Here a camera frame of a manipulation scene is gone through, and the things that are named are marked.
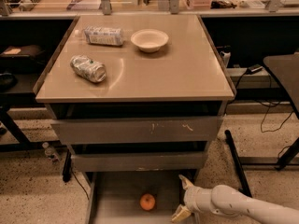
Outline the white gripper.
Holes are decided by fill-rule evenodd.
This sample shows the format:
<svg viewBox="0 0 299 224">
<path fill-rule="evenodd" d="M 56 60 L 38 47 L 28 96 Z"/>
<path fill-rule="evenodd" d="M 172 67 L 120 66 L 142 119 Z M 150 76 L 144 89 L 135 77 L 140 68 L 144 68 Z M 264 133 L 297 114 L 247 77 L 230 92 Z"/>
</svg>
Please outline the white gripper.
<svg viewBox="0 0 299 224">
<path fill-rule="evenodd" d="M 212 202 L 212 189 L 203 189 L 196 187 L 193 183 L 184 175 L 179 175 L 181 180 L 184 194 L 185 205 L 180 204 L 172 215 L 171 221 L 178 223 L 188 218 L 192 213 L 213 213 L 216 210 L 216 206 Z"/>
</svg>

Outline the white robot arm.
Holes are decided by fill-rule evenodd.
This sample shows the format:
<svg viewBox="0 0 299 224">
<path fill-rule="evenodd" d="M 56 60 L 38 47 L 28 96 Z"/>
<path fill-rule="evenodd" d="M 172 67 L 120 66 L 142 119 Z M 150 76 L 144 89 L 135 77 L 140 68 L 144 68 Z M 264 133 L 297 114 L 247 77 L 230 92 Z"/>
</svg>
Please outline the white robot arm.
<svg viewBox="0 0 299 224">
<path fill-rule="evenodd" d="M 204 189 L 195 186 L 184 175 L 178 178 L 185 193 L 183 204 L 172 216 L 173 222 L 180 222 L 192 214 L 210 212 L 221 217 L 247 216 L 261 224 L 299 224 L 298 210 L 248 197 L 226 185 Z"/>
</svg>

